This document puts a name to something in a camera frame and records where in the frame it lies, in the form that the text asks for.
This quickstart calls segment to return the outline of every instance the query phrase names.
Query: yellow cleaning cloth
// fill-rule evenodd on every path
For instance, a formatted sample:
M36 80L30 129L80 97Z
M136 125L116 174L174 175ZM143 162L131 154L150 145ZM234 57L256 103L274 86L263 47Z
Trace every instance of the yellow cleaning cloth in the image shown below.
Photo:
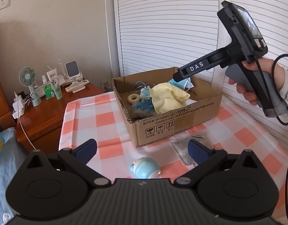
M158 114L183 107L181 103L189 99L190 94L170 84L161 83L149 89L155 112Z

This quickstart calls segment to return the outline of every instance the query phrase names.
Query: power socket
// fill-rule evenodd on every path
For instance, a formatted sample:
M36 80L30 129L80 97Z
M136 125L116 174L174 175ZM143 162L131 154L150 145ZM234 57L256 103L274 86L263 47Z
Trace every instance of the power socket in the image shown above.
M8 7L10 4L10 0L0 0L0 10L2 8Z
M100 85L103 92L109 92L112 89L110 80L105 80Z

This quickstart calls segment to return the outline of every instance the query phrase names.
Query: portable fan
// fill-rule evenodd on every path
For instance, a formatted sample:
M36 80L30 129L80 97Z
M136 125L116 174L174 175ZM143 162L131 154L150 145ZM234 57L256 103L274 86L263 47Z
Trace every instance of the portable fan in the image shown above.
M19 80L23 86L29 87L32 105L33 106L39 105L42 101L34 88L34 83L36 80L35 70L32 67L24 67L19 73Z

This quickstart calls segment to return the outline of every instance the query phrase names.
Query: person's arm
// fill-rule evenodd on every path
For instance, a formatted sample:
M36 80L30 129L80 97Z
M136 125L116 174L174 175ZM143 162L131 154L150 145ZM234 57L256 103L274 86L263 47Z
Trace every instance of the person's arm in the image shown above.
M259 59L261 69L265 72L268 72L269 74L271 74L271 68L272 68L273 62L274 60L272 59L266 59L266 58ZM258 70L256 63L248 64L246 61L243 61L242 63L244 67L249 70L252 70L252 71ZM276 64L274 68L274 79L275 79L275 83L277 85L277 89L279 90L281 97L283 98L286 97L286 101L288 103L288 69L280 66L279 64ZM236 82L233 81L232 79L229 79L228 83L230 85L233 85ZM238 85L238 84L236 86L236 89L238 93L243 94L244 98L247 101L249 101L251 105L253 106L257 105L257 96L255 93L247 92L244 86Z

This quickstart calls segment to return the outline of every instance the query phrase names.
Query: beige ring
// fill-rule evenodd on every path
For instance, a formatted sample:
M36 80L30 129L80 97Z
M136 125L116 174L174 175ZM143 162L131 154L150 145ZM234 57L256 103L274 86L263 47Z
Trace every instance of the beige ring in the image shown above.
M138 94L131 94L128 96L127 101L129 104L133 104L138 102L140 99L140 96Z

